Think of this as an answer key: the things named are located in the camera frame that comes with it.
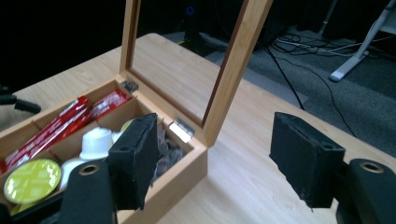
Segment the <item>metal stand leg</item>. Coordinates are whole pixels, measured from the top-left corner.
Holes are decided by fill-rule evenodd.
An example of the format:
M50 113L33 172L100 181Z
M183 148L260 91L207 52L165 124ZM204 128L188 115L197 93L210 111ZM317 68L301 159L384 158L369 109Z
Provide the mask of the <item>metal stand leg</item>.
M364 39L358 52L356 52L350 59L348 59L343 65L341 65L337 70L335 70L330 76L331 81L337 82L341 80L350 70L352 70L364 57L368 54L366 51L370 43L373 41L376 33L380 30L381 26L387 20L389 13L393 10L396 0L391 0L389 4L382 11L378 20L375 21L366 38Z

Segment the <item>metal hinge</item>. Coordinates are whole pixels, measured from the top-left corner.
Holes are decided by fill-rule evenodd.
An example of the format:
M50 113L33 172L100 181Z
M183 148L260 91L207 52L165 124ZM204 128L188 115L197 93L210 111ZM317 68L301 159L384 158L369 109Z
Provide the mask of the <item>metal hinge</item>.
M194 136L195 130L181 119L175 120L169 129L173 131L184 143L187 143Z
M121 86L125 90L127 90L129 93L132 93L139 89L139 85L137 83L133 82L132 80L121 82Z

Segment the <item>red packet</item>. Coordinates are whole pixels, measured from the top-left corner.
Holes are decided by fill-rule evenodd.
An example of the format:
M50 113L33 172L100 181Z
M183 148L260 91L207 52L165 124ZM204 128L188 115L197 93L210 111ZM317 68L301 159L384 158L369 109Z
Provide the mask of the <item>red packet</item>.
M120 105L125 104L130 99L130 95L122 91L115 90L92 106L92 118L99 119L100 117L114 110Z
M71 118L78 114L81 110L87 107L88 98L85 96L78 97L69 107L67 107L61 114L51 121L43 130L26 142L22 147L8 155L0 162L0 169L2 172L20 165L21 163L30 160L45 146L56 140L60 128L62 128Z

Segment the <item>yellow lid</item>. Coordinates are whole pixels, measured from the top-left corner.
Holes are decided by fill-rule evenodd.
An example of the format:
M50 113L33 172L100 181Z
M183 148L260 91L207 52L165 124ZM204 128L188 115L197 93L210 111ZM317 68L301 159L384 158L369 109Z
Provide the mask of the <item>yellow lid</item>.
M61 167L55 161L28 161L8 177L4 194L12 203L34 203L52 193L60 179Z

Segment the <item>dark background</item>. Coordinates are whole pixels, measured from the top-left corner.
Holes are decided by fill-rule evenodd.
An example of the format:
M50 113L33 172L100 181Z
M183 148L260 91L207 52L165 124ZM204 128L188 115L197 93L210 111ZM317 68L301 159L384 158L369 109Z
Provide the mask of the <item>dark background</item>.
M318 32L331 1L275 0L259 43L270 43L292 24ZM362 41L388 1L339 0L323 37ZM242 2L142 0L138 35L204 32L228 41ZM0 85L18 91L120 46L124 7L125 0L2 1ZM384 49L396 49L391 44Z

